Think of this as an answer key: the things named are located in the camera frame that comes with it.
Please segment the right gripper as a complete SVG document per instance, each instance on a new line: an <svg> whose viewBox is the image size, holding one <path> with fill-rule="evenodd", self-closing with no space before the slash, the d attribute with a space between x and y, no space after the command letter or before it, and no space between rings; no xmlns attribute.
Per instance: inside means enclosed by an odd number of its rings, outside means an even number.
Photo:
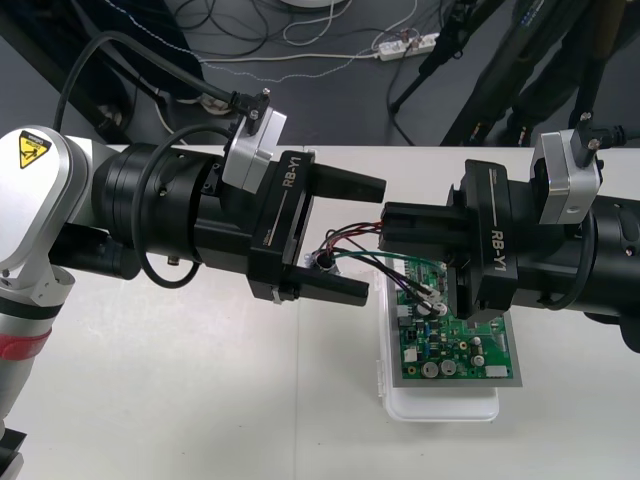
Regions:
<svg viewBox="0 0 640 480"><path fill-rule="evenodd" d="M449 300L453 315L487 323L509 310L518 287L514 221L506 168L467 160L456 206L387 202L383 222L466 223L467 230L443 225L384 225L379 248L392 253L450 253L455 288Z"/></svg>

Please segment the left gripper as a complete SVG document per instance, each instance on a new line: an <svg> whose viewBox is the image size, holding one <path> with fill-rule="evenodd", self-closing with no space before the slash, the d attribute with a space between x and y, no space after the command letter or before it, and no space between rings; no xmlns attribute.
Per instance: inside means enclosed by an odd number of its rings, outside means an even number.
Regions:
<svg viewBox="0 0 640 480"><path fill-rule="evenodd" d="M287 150L268 167L260 214L249 249L246 276L254 297L280 303L290 267L296 263L299 230L306 218L307 192L312 167L312 195L319 198L381 203L387 182L383 179L314 164L310 152ZM343 305L364 306L369 284L303 267L291 269L291 284L301 298Z"/></svg>

